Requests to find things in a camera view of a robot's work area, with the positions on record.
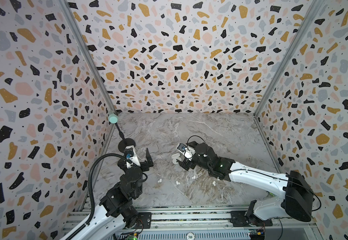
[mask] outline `terrazzo wallpaper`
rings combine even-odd
[[[283,171],[320,196],[323,237],[348,240],[348,1],[324,5],[258,119]]]
[[[312,1],[68,2],[118,112],[249,113]]]
[[[0,239],[59,239],[82,203],[110,130],[92,76],[55,1],[0,0]]]

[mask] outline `marble surface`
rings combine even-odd
[[[199,135],[218,156],[276,172],[252,114],[121,113],[118,123],[125,136],[135,140],[139,158],[145,160],[148,147],[154,161],[154,167],[146,172],[148,179],[143,183],[143,194],[133,200],[134,206],[239,205],[268,195],[247,184],[217,180],[199,166],[186,171],[171,160],[171,155],[177,153],[178,143],[186,143],[191,135]],[[115,130],[108,152],[119,153],[120,140]],[[193,140],[201,143],[197,137],[190,141]],[[117,161],[114,157],[104,160],[94,188],[96,203],[123,174]]]

